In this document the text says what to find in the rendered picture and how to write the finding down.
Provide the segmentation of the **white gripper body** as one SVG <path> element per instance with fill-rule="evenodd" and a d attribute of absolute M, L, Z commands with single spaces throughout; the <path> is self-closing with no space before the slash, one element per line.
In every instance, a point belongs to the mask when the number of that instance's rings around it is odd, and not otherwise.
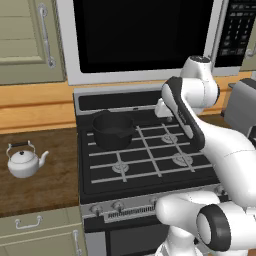
<path fill-rule="evenodd" d="M 173 116 L 171 110 L 165 105 L 162 98 L 158 100 L 154 112 L 158 118 L 167 118 Z"/>

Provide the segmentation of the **black gas stove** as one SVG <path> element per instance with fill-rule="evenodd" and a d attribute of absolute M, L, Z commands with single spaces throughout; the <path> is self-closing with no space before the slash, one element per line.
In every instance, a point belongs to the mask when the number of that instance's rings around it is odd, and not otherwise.
<path fill-rule="evenodd" d="M 74 90 L 83 222 L 93 217 L 111 223 L 155 216 L 151 197 L 199 190 L 215 192 L 219 181 L 209 161 L 190 145 L 175 119 L 155 115 L 160 97 L 159 85 Z M 104 151 L 96 145 L 93 114 L 105 109 L 133 118 L 135 132 L 127 148 Z M 118 200 L 124 203 L 121 212 L 112 208 Z M 96 204 L 103 208 L 99 216 L 91 212 Z"/>

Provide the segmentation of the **black saucepan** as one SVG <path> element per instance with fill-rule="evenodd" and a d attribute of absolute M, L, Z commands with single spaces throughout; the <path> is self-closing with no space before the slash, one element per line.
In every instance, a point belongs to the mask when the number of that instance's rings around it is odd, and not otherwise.
<path fill-rule="evenodd" d="M 135 132 L 134 121 L 130 116 L 109 110 L 93 115 L 92 129 L 96 144 L 106 151 L 127 148 Z"/>

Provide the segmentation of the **white microwave oven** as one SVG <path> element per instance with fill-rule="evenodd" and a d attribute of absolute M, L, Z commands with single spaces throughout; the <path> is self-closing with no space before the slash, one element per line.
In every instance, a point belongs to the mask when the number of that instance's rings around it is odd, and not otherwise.
<path fill-rule="evenodd" d="M 164 80 L 204 56 L 213 0 L 56 0 L 70 85 Z M 211 71 L 240 71 L 256 0 L 225 0 Z"/>

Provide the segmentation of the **silver toaster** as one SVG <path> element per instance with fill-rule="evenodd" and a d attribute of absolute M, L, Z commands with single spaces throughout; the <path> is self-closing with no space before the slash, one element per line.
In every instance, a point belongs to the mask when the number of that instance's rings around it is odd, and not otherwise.
<path fill-rule="evenodd" d="M 233 87 L 224 111 L 224 121 L 246 137 L 256 137 L 256 81 L 239 80 Z"/>

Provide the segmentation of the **black oven door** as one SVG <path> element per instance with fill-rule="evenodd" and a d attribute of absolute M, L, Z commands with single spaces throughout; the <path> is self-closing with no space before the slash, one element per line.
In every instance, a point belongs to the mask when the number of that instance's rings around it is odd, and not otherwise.
<path fill-rule="evenodd" d="M 105 223 L 102 217 L 84 220 L 88 256 L 147 256 L 166 239 L 169 227 L 155 216 Z"/>

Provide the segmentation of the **beige drawer front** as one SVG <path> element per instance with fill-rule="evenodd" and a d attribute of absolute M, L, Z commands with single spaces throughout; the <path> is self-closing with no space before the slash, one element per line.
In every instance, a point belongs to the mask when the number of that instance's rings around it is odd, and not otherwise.
<path fill-rule="evenodd" d="M 37 228 L 27 230 L 17 230 L 15 220 L 22 219 L 33 222 L 38 215 L 43 217 L 42 223 Z M 78 206 L 61 208 L 43 212 L 29 213 L 18 216 L 0 218 L 0 237 L 21 234 L 23 232 L 33 232 L 52 228 L 59 228 L 71 224 L 80 224 L 82 222 L 80 208 Z"/>

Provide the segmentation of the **beige base cupboard door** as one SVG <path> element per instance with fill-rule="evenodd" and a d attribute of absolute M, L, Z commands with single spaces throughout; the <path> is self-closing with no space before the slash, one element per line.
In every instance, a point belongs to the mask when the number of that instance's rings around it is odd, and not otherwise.
<path fill-rule="evenodd" d="M 66 233 L 20 241 L 1 243 L 0 256 L 76 256 L 73 230 Z M 87 256 L 83 238 L 79 234 L 82 256 Z"/>

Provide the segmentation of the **beige wall cupboard door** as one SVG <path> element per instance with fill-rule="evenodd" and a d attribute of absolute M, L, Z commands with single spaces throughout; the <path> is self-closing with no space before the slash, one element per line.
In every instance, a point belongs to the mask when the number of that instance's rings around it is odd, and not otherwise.
<path fill-rule="evenodd" d="M 256 50 L 256 41 L 249 43 L 247 49 Z M 256 54 L 251 58 L 247 58 L 246 52 L 245 52 L 245 56 L 244 56 L 242 65 L 240 67 L 240 70 L 255 71 L 256 70 Z"/>
<path fill-rule="evenodd" d="M 54 69 L 47 64 L 40 3 L 48 9 L 45 21 L 51 55 L 56 61 Z M 0 0 L 0 85 L 64 80 L 56 0 Z"/>

